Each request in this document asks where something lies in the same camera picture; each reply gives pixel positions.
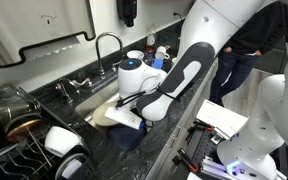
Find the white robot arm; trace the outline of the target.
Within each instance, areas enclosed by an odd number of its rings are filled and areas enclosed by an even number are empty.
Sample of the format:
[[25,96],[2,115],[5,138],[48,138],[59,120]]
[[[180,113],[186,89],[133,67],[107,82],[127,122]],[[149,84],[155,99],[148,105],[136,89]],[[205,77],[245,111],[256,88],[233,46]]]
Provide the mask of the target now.
[[[118,68],[121,98],[138,96],[129,105],[118,104],[116,120],[138,129],[141,122],[162,120],[176,98],[199,78],[227,41],[252,15],[279,1],[196,0],[181,31],[177,62],[165,73],[135,58]],[[264,79],[247,122],[228,140],[219,143],[217,155],[229,176],[238,180],[277,180],[270,153],[288,145],[288,64],[285,71]]]

